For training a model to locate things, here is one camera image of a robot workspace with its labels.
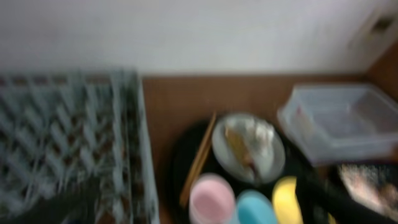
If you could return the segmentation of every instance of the wooden chopsticks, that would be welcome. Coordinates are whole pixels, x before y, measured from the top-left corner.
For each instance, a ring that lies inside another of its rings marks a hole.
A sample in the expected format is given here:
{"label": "wooden chopsticks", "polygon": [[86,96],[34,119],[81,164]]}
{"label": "wooden chopsticks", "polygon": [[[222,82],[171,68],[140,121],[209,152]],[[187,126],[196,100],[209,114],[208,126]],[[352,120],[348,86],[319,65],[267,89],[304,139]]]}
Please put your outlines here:
{"label": "wooden chopsticks", "polygon": [[191,165],[191,169],[189,170],[187,179],[185,180],[185,184],[182,188],[181,194],[180,194],[180,205],[181,207],[185,208],[187,206],[187,202],[189,199],[190,195],[190,190],[193,182],[198,178],[200,175],[200,172],[203,168],[203,165],[205,164],[207,160],[207,156],[210,152],[211,148],[211,134],[213,132],[214,125],[216,123],[216,113],[213,113],[213,116],[211,117],[210,124],[207,126],[206,133],[201,140],[199,150],[197,152],[197,156],[193,160],[193,163]]}

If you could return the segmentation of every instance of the white wall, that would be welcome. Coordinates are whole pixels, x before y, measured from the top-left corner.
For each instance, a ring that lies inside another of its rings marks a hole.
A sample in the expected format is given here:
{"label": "white wall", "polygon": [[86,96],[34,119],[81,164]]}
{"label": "white wall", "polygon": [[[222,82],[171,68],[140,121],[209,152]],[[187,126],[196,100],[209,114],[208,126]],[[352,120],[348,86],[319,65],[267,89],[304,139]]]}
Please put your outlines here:
{"label": "white wall", "polygon": [[395,0],[2,0],[0,70],[361,72],[396,37],[348,47]]}

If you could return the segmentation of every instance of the wooden countertop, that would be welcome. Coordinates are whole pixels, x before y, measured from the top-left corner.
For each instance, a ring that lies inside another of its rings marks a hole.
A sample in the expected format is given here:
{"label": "wooden countertop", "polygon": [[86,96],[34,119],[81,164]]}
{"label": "wooden countertop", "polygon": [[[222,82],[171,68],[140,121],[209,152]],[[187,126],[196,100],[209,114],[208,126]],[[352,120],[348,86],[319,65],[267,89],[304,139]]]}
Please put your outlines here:
{"label": "wooden countertop", "polygon": [[148,77],[144,96],[160,200],[160,222],[174,223],[165,204],[164,179],[172,144],[192,123],[219,113],[244,111],[278,125],[276,112],[298,83],[361,82],[362,74],[222,77]]}

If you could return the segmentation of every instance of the plastic dish rack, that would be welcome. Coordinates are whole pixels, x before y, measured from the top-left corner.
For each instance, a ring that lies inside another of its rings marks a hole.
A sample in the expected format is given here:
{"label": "plastic dish rack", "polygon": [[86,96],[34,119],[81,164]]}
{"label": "plastic dish rack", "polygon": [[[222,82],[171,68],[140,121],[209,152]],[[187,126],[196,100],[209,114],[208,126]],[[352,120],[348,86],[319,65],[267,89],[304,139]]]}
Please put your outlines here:
{"label": "plastic dish rack", "polygon": [[94,175],[96,223],[159,223],[135,73],[0,76],[0,217]]}

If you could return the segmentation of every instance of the yellow cup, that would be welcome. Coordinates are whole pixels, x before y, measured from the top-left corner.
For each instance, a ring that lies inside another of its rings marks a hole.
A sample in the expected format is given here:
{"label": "yellow cup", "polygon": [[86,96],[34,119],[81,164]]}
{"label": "yellow cup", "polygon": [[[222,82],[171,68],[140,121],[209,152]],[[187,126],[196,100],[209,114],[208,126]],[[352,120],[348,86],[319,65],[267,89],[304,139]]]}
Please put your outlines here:
{"label": "yellow cup", "polygon": [[284,177],[276,183],[272,192],[272,205],[280,224],[303,224],[295,193],[296,181],[296,177]]}

